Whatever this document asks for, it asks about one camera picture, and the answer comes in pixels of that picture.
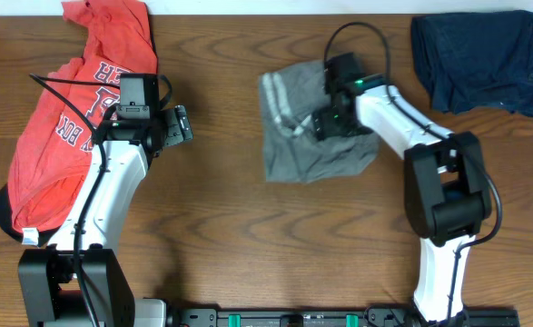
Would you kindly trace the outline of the grey shorts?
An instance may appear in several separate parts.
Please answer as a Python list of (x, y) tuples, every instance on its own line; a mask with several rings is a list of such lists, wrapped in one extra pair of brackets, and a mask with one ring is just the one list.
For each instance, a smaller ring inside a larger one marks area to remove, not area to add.
[(362, 173), (377, 157), (376, 134), (315, 136), (314, 113), (330, 106), (320, 60), (262, 74), (258, 94), (263, 165), (270, 183), (312, 183)]

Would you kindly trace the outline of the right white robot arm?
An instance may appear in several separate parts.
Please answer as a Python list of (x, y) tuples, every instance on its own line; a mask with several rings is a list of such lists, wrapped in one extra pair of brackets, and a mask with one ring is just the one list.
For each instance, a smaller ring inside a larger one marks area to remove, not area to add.
[(316, 114), (320, 139), (375, 133), (403, 161), (404, 209), (420, 241), (413, 301), (421, 320), (450, 323), (462, 312), (467, 256), (499, 194), (478, 138), (435, 124), (381, 74), (328, 77), (331, 106)]

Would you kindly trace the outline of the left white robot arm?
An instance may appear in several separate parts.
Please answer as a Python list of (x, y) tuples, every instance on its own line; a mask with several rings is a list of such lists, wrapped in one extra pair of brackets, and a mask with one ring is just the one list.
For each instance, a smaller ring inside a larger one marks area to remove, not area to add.
[(31, 326), (168, 326), (161, 299), (137, 299), (116, 252), (129, 205), (154, 157), (192, 140), (184, 106), (152, 113), (115, 105), (96, 130), (73, 209), (44, 249), (27, 249), (18, 276)]

